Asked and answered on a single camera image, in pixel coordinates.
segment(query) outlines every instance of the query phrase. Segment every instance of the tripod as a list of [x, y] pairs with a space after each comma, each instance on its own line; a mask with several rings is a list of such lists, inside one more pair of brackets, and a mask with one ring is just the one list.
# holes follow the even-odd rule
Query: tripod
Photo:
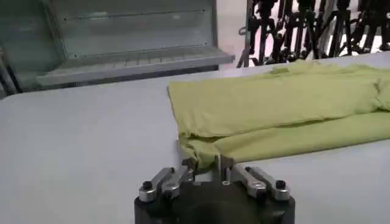
[[293, 0], [280, 0], [279, 11], [278, 11], [278, 21], [276, 23], [276, 30], [271, 30], [272, 37], [274, 39], [274, 45], [272, 47], [272, 53], [269, 58], [266, 59], [265, 64], [271, 65], [275, 63], [285, 63], [288, 58], [288, 50], [281, 51], [283, 43], [289, 40], [289, 45], [291, 45], [292, 31], [287, 35], [285, 32], [284, 35], [278, 33], [283, 29], [283, 26], [287, 25], [287, 21], [291, 20]]
[[[255, 53], [255, 42], [256, 34], [261, 26], [261, 37], [260, 37], [260, 52], [258, 59], [252, 58], [256, 66], [264, 64], [264, 55], [266, 40], [268, 35], [271, 33], [272, 36], [276, 37], [276, 26], [273, 19], [271, 19], [271, 10], [277, 0], [247, 0], [247, 22], [246, 27], [239, 30], [240, 35], [245, 35], [245, 48], [239, 59], [237, 68], [248, 67], [249, 55]], [[255, 6], [258, 5], [258, 10], [255, 12]], [[255, 13], [260, 13], [260, 19], [255, 16]]]
[[7, 95], [12, 94], [11, 87], [8, 85], [5, 75], [9, 75], [17, 93], [23, 93], [18, 79], [5, 56], [4, 50], [0, 46], [0, 83]]
[[[356, 28], [352, 33], [352, 50], [358, 54], [368, 54], [372, 50], [372, 45], [374, 43], [375, 35], [377, 33], [378, 27], [381, 27], [381, 38], [382, 45], [380, 46], [381, 51], [390, 51], [389, 35], [388, 35], [388, 22], [386, 14], [389, 10], [390, 4], [383, 5], [381, 1], [364, 1], [359, 5], [359, 14], [358, 19], [355, 20]], [[369, 27], [366, 40], [364, 41], [363, 48], [360, 47], [360, 41], [363, 38], [364, 31], [366, 27]]]
[[294, 58], [294, 55], [291, 54], [291, 42], [293, 40], [293, 30], [295, 27], [297, 27], [297, 15], [298, 13], [293, 13], [293, 0], [286, 0], [285, 1], [285, 9], [284, 9], [284, 15], [285, 15], [285, 34], [283, 36], [284, 41], [284, 48], [281, 51], [282, 57], [284, 60], [292, 61]]
[[319, 59], [319, 53], [317, 48], [317, 36], [314, 32], [314, 21], [316, 14], [314, 13], [315, 0], [298, 0], [298, 31], [297, 38], [295, 43], [295, 54], [297, 58], [301, 58], [302, 52], [302, 37], [303, 37], [303, 28], [304, 25], [307, 27], [307, 37], [305, 39], [306, 48], [308, 49], [309, 45], [313, 50], [314, 59]]
[[266, 40], [268, 34], [271, 33], [273, 37], [276, 37], [276, 26], [273, 19], [270, 18], [271, 10], [274, 7], [274, 4], [277, 0], [260, 0], [258, 5], [258, 11], [260, 13], [260, 19], [258, 20], [259, 25], [261, 26], [261, 35], [260, 35], [260, 50], [258, 54], [258, 61], [254, 60], [255, 65], [264, 64], [264, 55], [266, 51]]
[[324, 26], [318, 32], [318, 37], [320, 37], [325, 29], [330, 25], [334, 18], [336, 18], [336, 27], [333, 31], [333, 38], [330, 44], [329, 57], [336, 57], [341, 53], [341, 38], [343, 35], [344, 25], [347, 35], [347, 51], [348, 55], [352, 55], [352, 45], [351, 45], [351, 27], [350, 27], [350, 16], [351, 11], [348, 10], [350, 0], [338, 0], [337, 1], [337, 10], [333, 11], [329, 18], [327, 19]]

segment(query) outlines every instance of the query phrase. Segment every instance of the cloth fold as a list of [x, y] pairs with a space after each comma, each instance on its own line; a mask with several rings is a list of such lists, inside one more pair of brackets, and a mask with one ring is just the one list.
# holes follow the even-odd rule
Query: cloth fold
[[180, 145], [201, 167], [390, 138], [390, 70], [304, 61], [169, 86]]

